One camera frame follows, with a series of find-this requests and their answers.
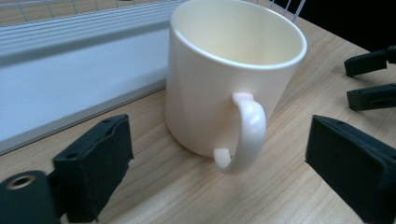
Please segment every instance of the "metal wire rack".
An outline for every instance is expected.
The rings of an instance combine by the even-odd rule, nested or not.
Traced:
[[[0,25],[41,21],[166,0],[1,0]],[[296,21],[305,0],[248,0],[269,7]]]

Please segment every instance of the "black clamp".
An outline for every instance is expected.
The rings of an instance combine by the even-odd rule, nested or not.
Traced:
[[[352,57],[344,62],[346,75],[354,77],[357,75],[386,69],[388,63],[396,63],[396,45],[389,46],[370,53]]]
[[[314,116],[305,157],[365,223],[393,223],[395,148],[343,121]]]
[[[396,45],[387,49],[352,57],[344,62],[346,75],[354,77],[387,68],[396,63]],[[346,93],[349,107],[353,110],[371,110],[396,106],[396,85],[389,84],[349,91]]]
[[[54,171],[0,183],[0,223],[93,222],[134,158],[127,115],[104,119],[53,158]]]

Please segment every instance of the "table surface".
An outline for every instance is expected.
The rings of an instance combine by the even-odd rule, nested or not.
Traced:
[[[245,174],[182,147],[163,118],[158,91],[0,157],[0,180],[53,170],[51,159],[102,119],[127,114],[135,159],[99,216],[101,223],[361,223],[304,161],[313,115],[340,119],[396,147],[396,108],[357,112],[347,91],[396,82],[396,67],[346,77],[344,60],[365,53],[303,19],[308,52],[268,123],[262,154]]]

